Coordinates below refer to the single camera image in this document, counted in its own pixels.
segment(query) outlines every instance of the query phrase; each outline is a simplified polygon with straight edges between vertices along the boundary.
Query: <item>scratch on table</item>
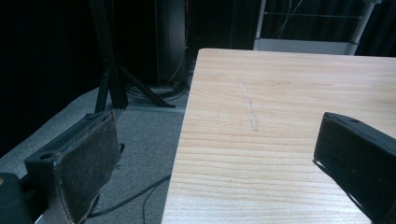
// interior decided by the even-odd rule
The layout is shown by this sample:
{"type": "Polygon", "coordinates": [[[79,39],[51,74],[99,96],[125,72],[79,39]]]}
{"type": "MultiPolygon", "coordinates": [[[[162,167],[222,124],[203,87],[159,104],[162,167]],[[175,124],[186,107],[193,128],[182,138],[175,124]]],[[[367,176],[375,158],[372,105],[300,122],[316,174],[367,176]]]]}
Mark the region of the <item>scratch on table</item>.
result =
{"type": "Polygon", "coordinates": [[[248,118],[250,119],[251,128],[254,132],[259,131],[259,121],[257,120],[256,115],[253,112],[253,105],[250,99],[247,96],[247,87],[245,85],[245,81],[242,78],[239,78],[239,86],[241,88],[241,93],[244,98],[245,108],[247,109],[248,118]]]}

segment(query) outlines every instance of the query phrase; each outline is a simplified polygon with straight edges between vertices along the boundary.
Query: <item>wooden table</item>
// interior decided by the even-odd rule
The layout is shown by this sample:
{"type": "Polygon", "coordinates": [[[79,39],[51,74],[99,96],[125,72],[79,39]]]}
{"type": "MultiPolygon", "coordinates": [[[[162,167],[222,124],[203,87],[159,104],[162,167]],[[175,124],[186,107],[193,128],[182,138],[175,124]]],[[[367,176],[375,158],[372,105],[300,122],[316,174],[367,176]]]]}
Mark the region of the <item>wooden table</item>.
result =
{"type": "Polygon", "coordinates": [[[202,49],[169,223],[370,223],[312,163],[324,112],[396,137],[396,59],[202,49]]]}

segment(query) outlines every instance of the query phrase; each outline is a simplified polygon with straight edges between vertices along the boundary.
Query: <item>floor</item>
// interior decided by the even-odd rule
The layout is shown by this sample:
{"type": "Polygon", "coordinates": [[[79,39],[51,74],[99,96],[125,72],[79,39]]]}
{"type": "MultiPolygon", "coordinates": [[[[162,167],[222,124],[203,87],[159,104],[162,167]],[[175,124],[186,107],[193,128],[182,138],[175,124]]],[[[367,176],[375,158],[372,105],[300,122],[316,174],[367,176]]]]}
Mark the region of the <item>floor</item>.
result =
{"type": "MultiPolygon", "coordinates": [[[[93,90],[80,96],[1,158],[0,172],[24,176],[23,160],[83,116],[92,113],[96,95],[97,90],[93,90]]],[[[179,98],[168,101],[176,108],[130,104],[125,110],[118,111],[119,139],[125,144],[125,149],[119,163],[120,169],[113,172],[110,181],[102,188],[94,212],[111,207],[171,174],[187,99],[185,92],[179,98]]],[[[111,104],[107,105],[107,109],[111,109],[111,104]]],[[[168,184],[164,182],[154,192],[148,191],[115,211],[89,218],[85,223],[161,223],[168,184]]],[[[46,222],[41,218],[38,223],[46,222]]]]}

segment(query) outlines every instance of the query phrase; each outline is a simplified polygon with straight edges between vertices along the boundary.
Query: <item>black stand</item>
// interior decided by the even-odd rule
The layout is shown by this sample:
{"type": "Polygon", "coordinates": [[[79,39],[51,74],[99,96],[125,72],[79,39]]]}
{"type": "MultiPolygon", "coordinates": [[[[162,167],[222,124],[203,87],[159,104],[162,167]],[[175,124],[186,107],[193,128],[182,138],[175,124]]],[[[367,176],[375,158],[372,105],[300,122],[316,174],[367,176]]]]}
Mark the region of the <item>black stand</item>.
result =
{"type": "Polygon", "coordinates": [[[153,91],[147,88],[136,77],[130,74],[127,69],[120,67],[118,55],[116,52],[116,44],[114,37],[111,34],[113,30],[111,22],[108,22],[109,3],[107,0],[90,0],[90,7],[92,12],[93,23],[95,25],[96,36],[98,38],[99,47],[101,50],[104,73],[99,87],[98,98],[96,101],[95,113],[105,110],[107,92],[110,91],[111,101],[115,108],[125,108],[128,105],[128,99],[121,81],[120,74],[124,74],[125,78],[134,83],[136,87],[141,90],[152,103],[162,107],[174,107],[169,105],[153,91]]]}

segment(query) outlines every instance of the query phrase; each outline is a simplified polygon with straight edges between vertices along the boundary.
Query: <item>light wood tabletop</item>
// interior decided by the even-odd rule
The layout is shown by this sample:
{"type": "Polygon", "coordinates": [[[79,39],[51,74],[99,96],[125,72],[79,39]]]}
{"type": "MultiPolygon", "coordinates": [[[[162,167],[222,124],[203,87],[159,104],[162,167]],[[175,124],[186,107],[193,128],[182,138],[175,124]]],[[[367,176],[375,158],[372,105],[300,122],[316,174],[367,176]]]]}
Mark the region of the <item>light wood tabletop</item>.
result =
{"type": "Polygon", "coordinates": [[[170,223],[370,223],[312,162],[325,112],[396,137],[396,59],[201,49],[170,223]]]}

